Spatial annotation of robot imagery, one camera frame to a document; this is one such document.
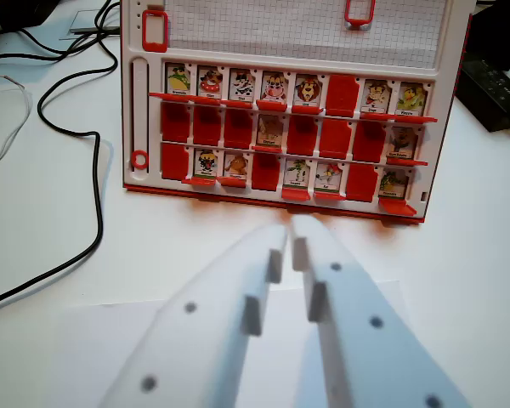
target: gripper screw hole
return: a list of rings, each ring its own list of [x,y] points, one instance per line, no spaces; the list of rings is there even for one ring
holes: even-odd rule
[[[381,329],[383,327],[383,320],[377,316],[372,316],[371,325],[377,329]]]
[[[153,376],[144,377],[141,386],[143,392],[150,393],[156,388],[156,378]]]
[[[185,304],[185,311],[187,313],[193,313],[196,310],[196,303],[195,302],[188,302]]]
[[[429,408],[442,408],[443,406],[440,399],[434,395],[429,395],[427,399],[425,399],[425,404],[427,404]]]

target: red plastic frame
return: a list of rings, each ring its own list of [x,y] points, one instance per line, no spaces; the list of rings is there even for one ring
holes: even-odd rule
[[[346,0],[346,12],[344,14],[344,18],[346,21],[351,24],[353,27],[361,27],[367,24],[370,24],[372,20],[374,20],[374,8],[376,6],[376,0],[372,0],[371,4],[371,12],[368,19],[350,19],[349,18],[349,6],[351,6],[351,0]]]
[[[144,164],[138,163],[138,156],[143,156],[145,159]],[[134,168],[137,168],[138,170],[145,170],[150,165],[150,157],[147,154],[147,152],[143,150],[135,150],[133,151],[133,154],[130,156],[130,162],[133,164]]]
[[[158,42],[147,42],[145,41],[145,31],[147,16],[154,15],[156,17],[162,17],[164,19],[164,33],[162,39],[164,42],[159,44]],[[151,53],[166,53],[168,49],[168,14],[161,10],[144,10],[142,13],[142,47],[145,51]]]

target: cartoon animal card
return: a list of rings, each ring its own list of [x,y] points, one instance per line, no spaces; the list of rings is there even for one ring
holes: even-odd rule
[[[193,175],[205,179],[215,179],[218,171],[218,157],[213,150],[195,149]]]
[[[319,106],[321,82],[316,75],[297,75],[293,104],[299,106]]]
[[[185,64],[167,63],[166,73],[168,94],[190,94],[190,73],[185,70]]]
[[[281,72],[263,72],[261,99],[270,102],[287,103],[287,81]]]
[[[207,98],[221,99],[221,82],[223,74],[217,66],[198,67],[198,95]]]
[[[342,170],[336,163],[319,163],[315,171],[314,190],[338,192]]]
[[[392,127],[388,157],[411,159],[416,149],[417,135],[411,127]]]
[[[255,77],[249,70],[230,70],[229,99],[253,102]]]
[[[399,89],[399,102],[395,115],[422,116],[425,109],[427,91],[421,83],[402,82]]]
[[[281,147],[283,122],[278,116],[259,115],[257,125],[257,145]]]
[[[406,170],[387,169],[383,171],[380,182],[380,197],[405,198],[406,187],[408,186],[408,175]]]
[[[286,172],[283,175],[284,187],[307,189],[309,166],[305,160],[286,160]]]
[[[360,111],[370,113],[387,113],[391,88],[387,81],[367,79],[363,91]]]
[[[225,153],[223,175],[235,179],[247,179],[247,159],[241,153]]]

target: red clip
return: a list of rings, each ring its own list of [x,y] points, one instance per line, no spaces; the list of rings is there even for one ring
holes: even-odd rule
[[[142,156],[145,159],[145,162],[139,164],[138,156]],[[138,170],[145,170],[150,165],[150,157],[143,150],[135,150],[133,151],[133,155],[130,157],[130,162],[133,164],[134,168],[137,168]]]
[[[208,98],[207,96],[189,96],[188,98],[200,105],[221,105],[221,99]]]
[[[234,177],[218,177],[218,182],[225,187],[238,187],[240,189],[246,188],[246,180],[241,180]]]
[[[294,105],[291,108],[292,113],[303,113],[306,115],[319,115],[323,111],[322,108],[318,106],[299,106]]]
[[[288,189],[284,187],[281,190],[281,198],[292,201],[307,201],[309,200],[309,192],[301,189]]]
[[[371,4],[370,17],[366,20],[361,20],[361,19],[350,19],[349,18],[349,6],[351,5],[351,0],[346,0],[346,13],[344,15],[346,21],[355,28],[359,28],[361,26],[370,24],[372,22],[372,20],[374,19],[374,7],[376,5],[376,0],[371,0],[371,1],[372,1],[372,4]]]
[[[189,102],[189,95],[174,95],[173,93],[150,92],[149,96],[170,102]]]
[[[221,104],[228,106],[229,108],[251,109],[253,107],[253,104],[250,104],[249,102],[242,102],[241,100],[224,99],[221,101]]]
[[[257,100],[257,106],[262,111],[277,111],[277,112],[285,112],[287,109],[286,104],[282,104],[280,102],[272,102],[270,100]]]
[[[154,15],[155,17],[162,17],[164,32],[162,33],[162,43],[147,42],[145,41],[145,33],[147,30],[147,16]],[[142,47],[145,51],[152,53],[166,53],[168,46],[168,15],[161,10],[144,10],[142,13]]]
[[[215,185],[215,178],[192,177],[181,180],[182,184],[191,185]]]

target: white surface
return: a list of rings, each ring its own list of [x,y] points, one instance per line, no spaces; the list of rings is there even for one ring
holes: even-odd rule
[[[468,407],[348,248],[317,219],[292,219],[292,267],[320,336],[329,408]]]
[[[74,3],[83,2],[60,9]],[[51,17],[52,27],[67,30],[60,16]],[[53,45],[54,34],[38,35],[43,27],[32,32]],[[0,52],[33,50],[22,43],[8,36]],[[117,39],[107,43],[119,53]],[[107,64],[94,48],[58,65],[0,63],[0,74],[22,82],[38,100],[61,77]],[[104,201],[105,235],[99,250],[64,279],[0,309],[0,408],[43,405],[56,358],[54,332],[65,308],[169,299],[245,233],[289,223],[291,214],[275,208],[125,192],[119,83],[116,71],[72,89],[46,110],[63,126],[97,128],[116,152]],[[16,109],[22,109],[19,102]],[[0,104],[0,119],[8,120],[11,104]],[[0,163],[0,293],[94,238],[92,149],[91,140],[55,133],[33,112]],[[103,169],[109,156],[103,145]],[[318,218],[374,280],[400,281],[414,332],[473,406],[510,407],[510,133],[487,133],[455,101],[425,224]],[[284,276],[282,285],[299,288],[301,281]]]
[[[99,407],[234,408],[248,341],[261,334],[270,282],[281,280],[286,238],[280,224],[256,229],[166,302]],[[148,376],[150,392],[140,387]]]
[[[366,31],[352,31],[345,0],[165,0],[170,47],[307,60],[433,68],[446,0],[376,0]],[[370,0],[352,0],[366,18]]]
[[[290,269],[287,273],[298,275]],[[237,408],[325,406],[314,404],[326,398],[317,326],[306,319],[303,289],[280,287],[271,287],[263,335],[249,339]],[[378,287],[408,321],[399,282],[381,282]],[[98,406],[163,304],[157,300],[66,310],[44,406]]]

